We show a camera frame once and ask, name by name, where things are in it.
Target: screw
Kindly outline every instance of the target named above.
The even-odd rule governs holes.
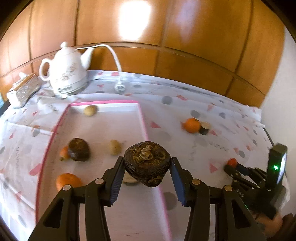
[[[103,178],[97,178],[94,182],[96,184],[102,184],[104,182],[104,179]]]
[[[199,179],[192,179],[192,184],[194,184],[194,185],[199,185],[200,184],[200,180]]]
[[[66,184],[65,186],[63,186],[63,190],[64,191],[68,191],[70,190],[71,186],[69,184]]]
[[[225,189],[226,191],[228,191],[228,192],[231,192],[231,191],[232,191],[232,187],[229,186],[229,185],[226,185],[226,186],[224,187],[224,189]]]

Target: table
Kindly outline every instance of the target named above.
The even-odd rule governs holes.
[[[123,95],[114,90],[119,74],[126,86]],[[138,101],[149,139],[178,157],[182,168],[209,186],[221,188],[231,183],[223,171],[230,158],[248,167],[266,169],[271,143],[260,122],[260,109],[198,87],[147,75],[88,71],[88,79],[90,83],[83,92],[64,100],[55,98],[45,84],[23,108],[10,106],[0,118],[0,213],[19,240],[27,240],[35,226],[41,161],[58,119],[71,102]],[[182,122],[190,117],[209,122],[209,134],[182,130]],[[183,240],[190,208],[178,202],[169,174],[163,179],[162,190],[171,239]],[[214,237],[213,226],[212,217],[210,240]]]

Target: black device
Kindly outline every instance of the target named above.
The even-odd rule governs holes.
[[[226,164],[224,171],[233,178],[231,186],[240,195],[245,205],[252,211],[264,213],[271,220],[286,193],[286,188],[281,184],[283,179],[287,147],[276,144],[269,150],[267,171],[259,168],[244,167],[241,164]],[[251,182],[242,176],[249,176]]]
[[[117,200],[124,171],[124,158],[119,157],[102,178],[78,188],[65,185],[37,223],[29,241],[78,241],[80,203],[85,203],[87,241],[110,241],[104,206],[110,207]],[[231,186],[222,189],[207,186],[182,169],[176,157],[170,160],[170,173],[179,201],[184,207],[191,207],[185,241],[208,241],[210,204],[216,206],[215,240],[266,241]]]

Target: tissue box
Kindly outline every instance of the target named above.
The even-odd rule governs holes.
[[[13,84],[7,93],[7,98],[14,108],[21,108],[40,89],[40,86],[41,81],[36,74],[20,73],[20,80]]]

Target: floral pattern on kettle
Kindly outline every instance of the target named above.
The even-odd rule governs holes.
[[[62,74],[61,78],[56,79],[55,82],[68,80],[70,76],[74,75],[76,69],[76,63],[72,64],[66,69],[66,72]]]

